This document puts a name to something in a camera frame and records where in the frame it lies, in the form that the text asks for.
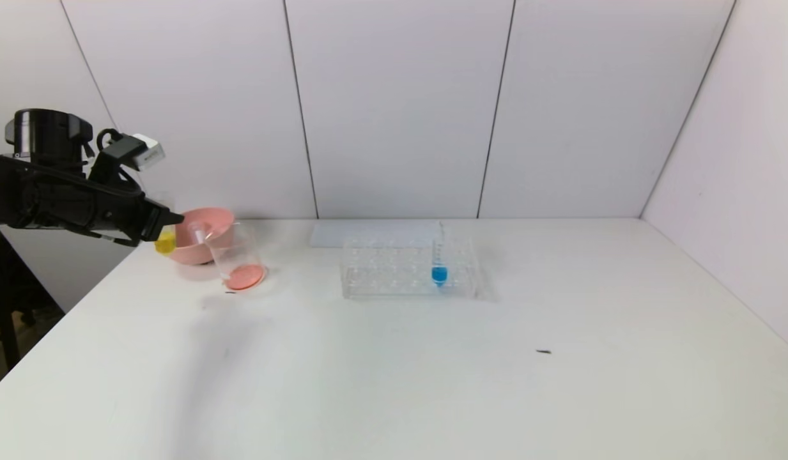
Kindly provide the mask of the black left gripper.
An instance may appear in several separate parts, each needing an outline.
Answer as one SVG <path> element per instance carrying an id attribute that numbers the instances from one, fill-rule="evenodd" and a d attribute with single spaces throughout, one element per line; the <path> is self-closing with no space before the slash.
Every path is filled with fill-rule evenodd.
<path id="1" fill-rule="evenodd" d="M 177 226 L 185 219 L 141 191 L 99 191 L 93 201 L 93 232 L 98 238 L 123 247 L 154 242 L 163 227 Z"/>

